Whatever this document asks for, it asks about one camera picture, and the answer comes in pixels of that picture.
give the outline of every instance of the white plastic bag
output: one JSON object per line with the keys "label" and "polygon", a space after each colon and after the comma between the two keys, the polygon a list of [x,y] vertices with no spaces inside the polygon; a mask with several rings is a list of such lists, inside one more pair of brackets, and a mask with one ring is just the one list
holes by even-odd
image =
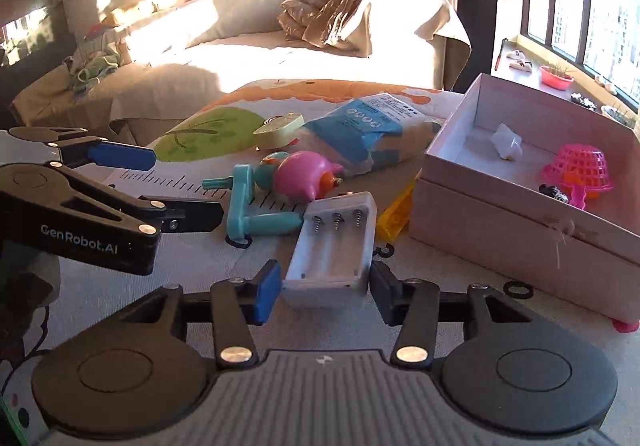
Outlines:
{"label": "white plastic bag", "polygon": [[439,129],[439,120],[383,92],[306,122],[295,151],[320,153],[341,164],[345,175],[360,175],[421,154]]}

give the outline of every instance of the red flower pot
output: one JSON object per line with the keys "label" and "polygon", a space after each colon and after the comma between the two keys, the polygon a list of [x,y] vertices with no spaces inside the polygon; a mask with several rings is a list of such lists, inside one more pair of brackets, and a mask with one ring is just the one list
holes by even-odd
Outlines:
{"label": "red flower pot", "polygon": [[557,90],[567,90],[569,85],[574,82],[571,76],[556,76],[549,71],[549,67],[542,65],[540,67],[540,80],[547,86]]}

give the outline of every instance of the open box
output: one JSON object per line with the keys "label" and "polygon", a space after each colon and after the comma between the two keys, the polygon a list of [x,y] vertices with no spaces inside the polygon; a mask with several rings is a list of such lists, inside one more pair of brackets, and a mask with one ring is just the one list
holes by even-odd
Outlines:
{"label": "open box", "polygon": [[[504,123],[522,158],[503,161]],[[601,149],[612,191],[584,211],[538,193],[562,145]],[[640,142],[633,131],[539,90],[481,74],[431,143],[410,235],[617,320],[640,318]]]}

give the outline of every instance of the small black toy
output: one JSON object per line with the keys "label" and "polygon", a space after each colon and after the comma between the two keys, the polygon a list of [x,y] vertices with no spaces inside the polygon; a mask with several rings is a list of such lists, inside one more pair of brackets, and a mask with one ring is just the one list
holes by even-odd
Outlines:
{"label": "small black toy", "polygon": [[541,184],[538,187],[538,191],[547,197],[551,197],[552,199],[556,199],[557,201],[564,202],[565,204],[569,203],[569,197],[562,193],[562,191],[556,186],[549,186],[548,184]]}
{"label": "small black toy", "polygon": [[571,94],[571,102],[576,105],[583,106],[584,108],[588,108],[592,112],[595,112],[598,109],[594,102],[589,98],[585,98],[580,92],[574,92]]}

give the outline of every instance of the play mat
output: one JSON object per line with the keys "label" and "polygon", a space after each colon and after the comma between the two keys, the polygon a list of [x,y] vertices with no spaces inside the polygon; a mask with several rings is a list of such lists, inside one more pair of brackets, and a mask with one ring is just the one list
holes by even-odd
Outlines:
{"label": "play mat", "polygon": [[[204,178],[230,175],[238,163],[257,163],[267,153],[257,151],[252,133],[273,116],[288,112],[313,119],[351,98],[389,92],[412,103],[428,116],[444,120],[460,103],[462,95],[438,90],[414,89],[335,80],[265,80],[254,82],[222,97],[162,136],[154,144],[156,166],[147,172],[115,170],[105,181],[134,196],[195,197],[219,201],[225,211],[227,190],[202,190]],[[382,213],[415,177],[421,159],[347,179],[336,192],[370,191]],[[287,206],[266,192],[251,209],[303,211]],[[163,235],[150,276],[122,274],[99,267],[61,260],[60,297],[33,315],[23,343],[11,357],[0,358],[0,380],[5,380],[2,398],[17,417],[20,409],[33,409],[30,373],[46,349],[98,322],[115,310],[167,283],[178,283],[185,292],[208,290],[225,278],[251,278],[270,258],[286,272],[296,236],[253,239],[248,246],[225,241],[222,224],[212,233]],[[384,260],[398,278],[424,278],[442,290],[466,291],[469,283],[487,283],[502,290],[509,278],[475,266],[410,239],[406,233],[389,244],[376,242],[374,257]],[[640,332],[620,333],[608,318],[540,291],[523,303],[563,327],[575,331],[603,349],[616,366],[618,395],[602,430],[621,445],[640,444]],[[270,321],[252,328],[255,343],[267,349],[382,349],[388,356],[398,328],[383,324],[369,297],[349,308],[295,310],[278,300]],[[436,355],[447,354],[462,342],[462,324],[438,326]],[[199,353],[212,355],[212,336],[206,324],[190,325],[188,343]],[[44,423],[30,416],[22,430],[28,440],[37,436]]]}

